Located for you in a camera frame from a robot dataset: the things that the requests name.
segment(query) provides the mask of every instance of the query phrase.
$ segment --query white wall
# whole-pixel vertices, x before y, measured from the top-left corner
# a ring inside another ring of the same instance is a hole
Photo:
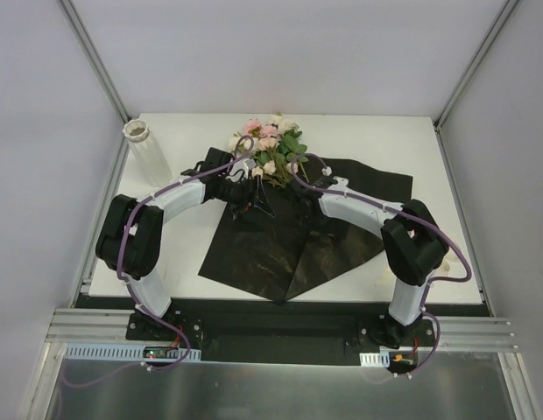
[[[0,2],[0,420],[74,289],[120,127],[56,2]]]
[[[543,409],[543,0],[521,2],[443,128],[483,280]]]
[[[504,0],[75,0],[133,114],[436,117]]]

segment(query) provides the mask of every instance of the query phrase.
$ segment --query white table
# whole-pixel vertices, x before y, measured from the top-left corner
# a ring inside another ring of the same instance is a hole
[[[155,133],[173,175],[192,168],[205,158],[208,148],[225,149],[232,133],[250,118],[267,121],[268,115],[142,114]],[[426,203],[435,220],[468,256],[455,202],[442,162],[431,119],[427,117],[286,115],[303,131],[308,150],[327,158],[352,158],[376,169],[413,176],[413,197]],[[130,153],[118,193],[143,196],[153,191],[142,178]],[[168,222],[163,231],[159,273],[175,298],[264,300],[245,291],[198,276],[225,204],[212,200],[189,209]],[[463,268],[448,255],[450,276],[461,277]],[[384,253],[293,301],[389,302],[394,275]],[[96,265],[91,296],[127,296],[116,273],[104,262]],[[480,304],[472,279],[466,284],[439,282],[428,303]]]

